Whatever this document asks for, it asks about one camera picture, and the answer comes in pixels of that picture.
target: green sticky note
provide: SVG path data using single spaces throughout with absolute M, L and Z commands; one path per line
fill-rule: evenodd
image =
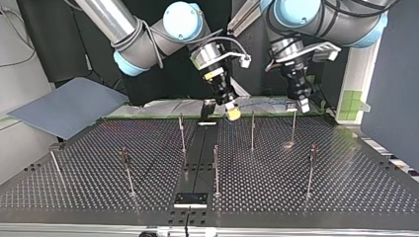
M 344 93 L 343 93 L 343 100 L 344 101 L 346 101 L 346 100 L 351 100 L 352 99 L 352 96 L 353 96 L 353 91 L 345 91 Z
M 363 95 L 363 92 L 361 91 L 354 91 L 352 94 L 353 100 L 361 100 L 361 96 Z
M 347 120 L 348 118 L 348 113 L 344 112 L 344 113 L 339 113 L 338 119 L 339 120 Z
M 348 112 L 351 109 L 351 101 L 346 100 L 342 102 L 341 112 Z
M 360 100 L 352 101 L 350 111 L 358 112 L 360 109 L 361 109 L 361 101 Z
M 357 119 L 357 115 L 358 115 L 358 112 L 349 112 L 348 113 L 347 120 L 356 120 Z

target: metal bracket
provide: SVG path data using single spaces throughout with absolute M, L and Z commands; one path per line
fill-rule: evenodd
M 243 53 L 238 53 L 238 52 L 228 52 L 228 53 L 223 54 L 220 57 L 217 57 L 217 58 L 215 58 L 211 61 L 208 61 L 206 64 L 201 65 L 200 67 L 198 67 L 198 70 L 201 71 L 204 68 L 206 68 L 210 65 L 213 65 L 214 63 L 219 62 L 219 61 L 221 61 L 221 60 L 223 60 L 223 59 L 225 59 L 229 56 L 240 57 L 240 64 L 242 65 L 242 67 L 245 67 L 245 68 L 247 68 L 250 65 L 250 61 L 252 60 L 250 55 L 245 55 Z
M 274 58 L 265 68 L 265 71 L 270 71 L 273 68 L 279 67 L 284 62 L 289 62 L 297 57 L 314 52 L 312 60 L 314 62 L 334 61 L 342 49 L 335 44 L 326 41 L 321 43 L 311 44 L 304 47 L 302 50 L 287 55 L 282 58 Z
M 361 111 L 369 113 L 371 111 L 371 106 L 365 102 L 361 102 Z
M 228 23 L 228 31 L 235 37 L 240 36 L 260 16 L 259 0 L 247 0 L 234 18 Z

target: vertical metal rod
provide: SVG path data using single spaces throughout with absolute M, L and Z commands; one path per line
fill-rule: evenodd
M 290 147 L 293 147 L 293 138 L 295 136 L 295 127 L 296 127 L 296 110 L 293 112 L 293 132 L 291 134 Z
M 135 193 L 135 190 L 133 189 L 132 176 L 130 174 L 130 169 L 129 169 L 130 160 L 129 160 L 128 152 L 127 152 L 127 149 L 126 149 L 125 146 L 123 147 L 123 150 L 122 150 L 122 159 L 123 159 L 123 165 L 126 166 L 126 175 L 128 177 L 129 187 L 130 187 L 130 190 L 131 190 L 131 195 L 135 197 L 136 193 Z
M 180 116 L 179 116 L 179 128 L 181 129 L 181 135 L 182 135 L 182 151 L 183 152 L 186 152 L 185 133 L 184 133 L 183 116 L 182 116 L 182 114 L 180 114 Z
M 126 166 L 126 173 L 128 175 L 128 179 L 129 179 L 129 186 L 130 186 L 130 189 L 131 189 L 131 194 L 135 195 L 135 190 L 133 189 L 132 177 L 130 175 L 129 166 Z
M 62 175 L 61 175 L 61 169 L 59 169 L 58 162 L 56 161 L 55 154 L 53 153 L 53 151 L 49 151 L 49 153 L 50 153 L 50 154 L 51 154 L 51 156 L 52 156 L 52 160 L 53 160 L 53 163 L 54 163 L 54 165 L 55 165 L 56 171 L 58 171 L 59 175 L 60 175 L 60 176 L 62 176 Z
M 308 176 L 308 187 L 307 187 L 307 195 L 305 197 L 305 200 L 308 200 L 310 198 L 310 190 L 311 190 L 311 180 L 313 177 L 313 165 L 312 161 L 310 163 L 310 175 Z
M 307 196 L 305 200 L 308 200 L 310 198 L 313 171 L 314 171 L 315 163 L 317 162 L 317 144 L 316 143 L 313 143 L 311 145 L 309 159 L 310 159 L 310 174 L 308 176 Z
M 295 128 L 296 123 L 296 111 L 293 112 L 293 129 Z
M 252 151 L 255 149 L 255 112 L 252 111 Z
M 64 189 L 67 191 L 67 187 L 65 186 L 64 177 L 62 176 L 61 169 L 59 168 L 58 161 L 56 160 L 55 154 L 53 153 L 53 151 L 49 151 L 49 153 L 52 156 L 53 163 L 55 165 L 56 171 L 58 172 L 59 178 L 61 179 L 61 182 L 64 185 Z
M 219 180 L 218 180 L 218 146 L 213 148 L 213 164 L 215 166 L 215 196 L 219 197 Z

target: cable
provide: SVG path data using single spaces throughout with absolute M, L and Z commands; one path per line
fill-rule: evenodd
M 378 16 L 378 15 L 390 10 L 395 5 L 397 5 L 397 3 L 399 3 L 399 2 L 400 2 L 400 0 L 395 0 L 391 5 L 389 5 L 385 9 L 382 9 L 380 11 L 376 11 L 374 13 L 352 13 L 352 12 L 348 12 L 348 11 L 345 11 L 343 9 L 337 8 L 335 5 L 331 4 L 329 1 L 324 0 L 324 4 L 326 4 L 326 6 L 330 7 L 331 9 L 333 9 L 333 10 L 339 12 L 339 13 L 342 13 L 342 14 L 345 14 L 345 15 L 348 15 L 348 16 L 352 16 L 352 17 L 357 17 L 357 18 L 368 18 L 368 17 Z
M 70 7 L 72 7 L 72 8 L 74 8 L 74 9 L 76 9 L 76 10 L 78 10 L 78 11 L 80 11 L 80 12 L 83 12 L 83 9 L 81 9 L 81 7 L 79 7 L 79 6 L 77 6 L 77 5 L 75 5 L 75 4 L 73 4 L 73 3 L 71 3 L 70 2 L 70 0 L 63 0 L 68 6 L 70 6 Z
M 232 41 L 234 42 L 238 47 L 240 47 L 240 50 L 243 52 L 243 54 L 245 54 L 246 56 L 248 56 L 249 54 L 247 54 L 246 49 L 244 49 L 243 45 L 241 45 L 241 43 L 239 41 L 237 41 L 236 39 L 232 39 L 232 38 L 227 38 L 227 37 L 214 37 L 212 39 L 208 39 L 206 42 L 204 42 L 203 44 L 207 44 L 209 42 L 215 41 L 215 40 L 227 40 L 227 41 Z
M 318 28 L 314 33 L 314 36 L 317 37 L 318 34 L 320 33 L 321 29 L 323 28 L 323 21 L 324 21 L 324 17 L 326 15 L 326 9 L 324 7 L 324 1 L 325 0 L 321 0 L 321 16 L 320 16 L 320 23 L 318 24 Z
M 203 37 L 203 38 L 200 38 L 200 39 L 196 39 L 196 40 L 190 40 L 190 41 L 178 41 L 178 40 L 172 39 L 169 36 L 166 36 L 164 33 L 161 33 L 161 32 L 159 32 L 159 31 L 157 31 L 157 30 L 155 30 L 153 28 L 151 28 L 151 31 L 154 32 L 154 33 L 157 33 L 161 37 L 163 37 L 163 38 L 165 38 L 165 39 L 167 39 L 167 40 L 169 40 L 171 42 L 183 43 L 183 44 L 190 44 L 190 43 L 198 43 L 198 42 L 201 42 L 203 40 L 210 39 L 210 38 L 212 38 L 214 36 L 218 36 L 222 32 L 222 29 L 219 29 L 218 31 L 213 32 L 213 33 L 207 35 L 206 37 Z
M 118 86 L 120 85 L 122 80 L 123 80 L 123 78 L 118 79 L 118 81 L 115 82 L 114 85 L 112 86 L 112 89 L 116 90 L 118 88 Z
M 141 20 L 141 21 L 145 25 L 145 29 L 147 30 L 148 38 L 150 39 L 151 44 L 153 44 L 154 52 L 156 53 L 156 57 L 157 57 L 157 61 L 158 61 L 158 66 L 161 69 L 163 69 L 163 67 L 164 67 L 163 59 L 161 59 L 160 52 L 158 51 L 157 42 L 156 42 L 156 39 L 154 38 L 154 34 L 151 32 L 151 28 L 148 26 L 148 24 L 143 20 Z
M 9 66 L 15 66 L 15 65 L 19 65 L 19 64 L 25 63 L 25 62 L 31 60 L 34 57 L 34 55 L 35 55 L 35 51 L 33 50 L 31 56 L 28 57 L 27 59 L 22 60 L 22 61 L 19 61 L 19 62 L 14 62 L 14 63 L 10 63 L 10 64 L 0 65 L 0 67 L 9 67 Z
M 22 17 L 21 17 L 21 15 L 19 15 L 19 13 L 17 13 L 16 11 L 14 11 L 14 10 L 12 10 L 12 9 L 10 9 L 10 8 L 6 8 L 6 7 L 2 7 L 2 6 L 0 6 L 0 13 L 2 13 L 5 17 L 6 17 L 6 21 L 8 22 L 8 24 L 12 27 L 12 29 L 16 32 L 16 34 L 18 35 L 18 37 L 19 37 L 19 39 L 28 47 L 28 48 L 30 48 L 30 49 L 32 49 L 32 50 L 34 50 L 34 47 L 31 45 L 31 39 L 30 39 L 30 37 L 29 37 L 29 34 L 28 34 L 28 32 L 27 32 L 27 30 L 26 30 L 26 27 L 25 27 L 25 23 L 24 23 L 24 20 L 22 19 Z M 22 35 L 19 33 L 19 31 L 18 31 L 18 29 L 16 29 L 16 27 L 15 27 L 15 25 L 13 24 L 13 22 L 12 22 L 12 20 L 9 18 L 9 16 L 7 16 L 7 14 L 6 13 L 11 13 L 11 14 L 13 14 L 13 15 L 15 15 L 18 19 L 19 19 L 19 21 L 21 21 L 22 22 L 22 25 L 23 25 L 23 27 L 24 27 L 24 30 L 25 30 L 25 34 L 26 34 L 26 36 L 27 36 L 27 39 L 24 39 L 23 37 L 22 37 Z

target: black cable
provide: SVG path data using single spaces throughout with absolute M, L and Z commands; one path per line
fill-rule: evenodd
M 320 34 L 321 29 L 323 28 L 324 17 L 326 15 L 326 9 L 324 6 L 324 0 L 321 0 L 321 16 L 320 23 L 318 24 L 317 30 L 314 33 L 314 36 L 317 37 Z
M 28 57 L 28 58 L 27 58 L 27 59 L 25 59 L 25 60 L 22 60 L 22 61 L 19 61 L 19 62 L 10 63 L 10 64 L 0 65 L 0 67 L 9 67 L 9 66 L 19 65 L 19 64 L 22 64 L 22 63 L 25 63 L 25 62 L 27 62 L 27 61 L 31 60 L 34 56 L 35 56 L 35 50 L 33 50 L 33 51 L 32 51 L 31 56 L 30 56 L 30 57 Z
M 335 5 L 331 4 L 329 1 L 324 0 L 324 4 L 326 4 L 326 6 L 330 7 L 331 9 L 333 9 L 333 10 L 339 12 L 339 13 L 342 13 L 342 14 L 345 14 L 345 15 L 348 15 L 348 16 L 352 16 L 352 17 L 357 17 L 357 18 L 368 18 L 368 17 L 378 16 L 378 15 L 390 10 L 395 5 L 397 5 L 397 3 L 399 3 L 399 2 L 400 2 L 400 0 L 395 0 L 391 5 L 389 5 L 385 9 L 382 9 L 380 11 L 376 11 L 374 13 L 353 13 L 353 12 L 348 12 L 348 11 L 342 10 L 340 8 L 337 8 Z

